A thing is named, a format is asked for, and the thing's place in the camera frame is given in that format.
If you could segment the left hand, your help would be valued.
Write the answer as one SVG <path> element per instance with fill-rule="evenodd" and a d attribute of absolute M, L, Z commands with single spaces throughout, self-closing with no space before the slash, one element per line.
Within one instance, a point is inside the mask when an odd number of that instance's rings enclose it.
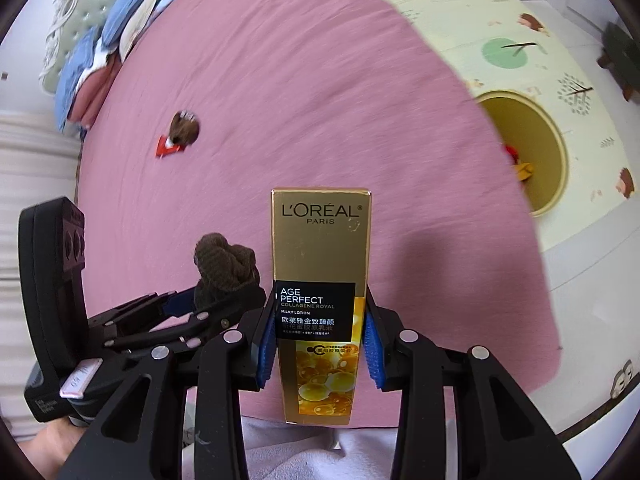
<path fill-rule="evenodd" d="M 77 427 L 63 417 L 48 422 L 35 437 L 18 446 L 43 478 L 55 479 L 85 431 L 86 427 Z"/>

